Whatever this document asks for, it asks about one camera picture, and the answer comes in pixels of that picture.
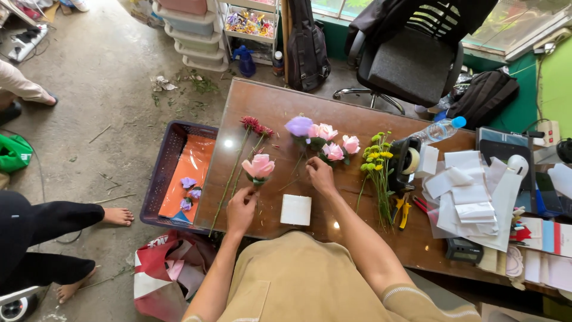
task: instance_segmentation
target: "wooden table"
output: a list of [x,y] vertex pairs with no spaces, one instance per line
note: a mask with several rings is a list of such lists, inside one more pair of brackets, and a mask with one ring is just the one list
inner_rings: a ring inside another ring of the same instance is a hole
[[[272,173],[271,181],[261,189],[258,211],[247,234],[257,238],[272,239],[289,230],[300,229],[307,231],[318,241],[341,241],[340,230],[334,227],[336,221],[331,213],[331,208],[312,187],[302,162],[290,177],[299,158],[299,148],[293,143],[288,131],[284,128],[284,124],[301,113],[310,117],[314,123],[332,125],[339,132],[335,137],[337,143],[342,141],[343,135],[356,135],[361,142],[362,150],[371,145],[371,136],[379,131],[391,131],[390,139],[398,140],[425,128],[429,124],[423,120],[234,78],[228,93],[223,120],[194,225],[210,229],[224,187],[236,160],[237,149],[240,147],[245,134],[244,127],[239,121],[242,116],[248,115],[258,118],[260,124],[274,129],[280,134],[280,138],[274,137],[265,144],[264,153],[270,154],[272,160],[276,159],[276,168]],[[257,142],[257,135],[250,135],[240,162],[246,159]],[[432,146],[440,150],[439,160],[443,160],[444,152],[474,149],[475,133],[461,130],[452,138]],[[338,191],[352,208],[355,208],[364,179],[364,174],[360,171],[363,162],[361,154],[359,152],[352,156],[349,166],[340,164],[333,171]],[[279,191],[294,179],[299,180]],[[234,179],[229,186],[223,209],[220,211],[214,226],[216,230],[224,231],[226,229],[227,215],[224,207],[230,198],[233,182]],[[417,184],[418,189],[413,194],[421,197],[420,182],[416,180],[414,183]],[[249,184],[251,183],[243,172],[237,189]],[[312,197],[310,226],[280,223],[282,196],[284,194]],[[403,266],[496,284],[510,284],[506,277],[487,273],[469,263],[445,259],[445,240],[433,239],[429,218],[415,205],[409,211],[409,219],[404,231],[395,228],[394,232],[385,233],[383,228],[379,226],[379,215],[372,197],[374,195],[375,188],[373,185],[366,184],[358,215],[379,232],[397,254]]]

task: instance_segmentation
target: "blue bottle cap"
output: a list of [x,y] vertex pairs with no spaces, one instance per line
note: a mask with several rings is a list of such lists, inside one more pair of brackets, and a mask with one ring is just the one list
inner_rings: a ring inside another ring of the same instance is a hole
[[451,125],[453,125],[454,128],[462,128],[467,125],[467,120],[463,116],[457,116],[451,120]]

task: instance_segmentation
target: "chair base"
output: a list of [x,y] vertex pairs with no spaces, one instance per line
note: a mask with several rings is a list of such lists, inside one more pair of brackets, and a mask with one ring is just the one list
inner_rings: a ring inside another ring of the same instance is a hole
[[401,115],[405,115],[405,110],[403,109],[403,107],[401,106],[401,104],[399,104],[396,100],[394,100],[393,98],[385,95],[385,94],[381,94],[381,93],[376,93],[374,91],[372,91],[369,88],[344,88],[344,89],[339,89],[337,90],[334,94],[333,94],[333,98],[334,99],[339,99],[342,95],[344,94],[371,94],[371,103],[370,103],[370,108],[375,108],[375,101],[378,99],[378,97],[383,98],[386,102],[390,103],[391,105],[393,105],[395,108],[397,108],[399,110],[399,112],[401,112]]

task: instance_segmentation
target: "red shopping bag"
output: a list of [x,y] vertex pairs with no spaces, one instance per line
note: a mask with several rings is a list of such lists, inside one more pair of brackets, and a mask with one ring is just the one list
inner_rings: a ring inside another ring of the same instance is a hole
[[212,265],[215,249],[200,237],[171,229],[166,235],[150,241],[135,252],[134,303],[139,313],[166,322],[181,321],[188,306],[177,280],[169,277],[166,260],[183,260],[191,265],[194,278],[190,282],[189,298],[202,282]]

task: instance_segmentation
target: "person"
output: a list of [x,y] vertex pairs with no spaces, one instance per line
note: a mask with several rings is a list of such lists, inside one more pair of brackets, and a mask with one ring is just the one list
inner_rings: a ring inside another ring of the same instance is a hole
[[0,60],[0,88],[0,125],[12,121],[22,113],[22,107],[14,101],[17,97],[50,107],[58,103],[57,97],[28,80],[18,68],[3,60]]
[[96,262],[61,254],[27,252],[32,247],[97,222],[130,226],[127,208],[103,208],[93,203],[54,201],[32,206],[21,194],[0,191],[0,295],[55,282],[60,303],[96,272]]
[[382,237],[338,193],[330,166],[314,157],[306,171],[331,205],[345,247],[292,231],[251,244],[234,267],[259,197],[253,187],[243,188],[228,203],[227,233],[182,322],[480,321],[470,305],[441,311],[415,286]]

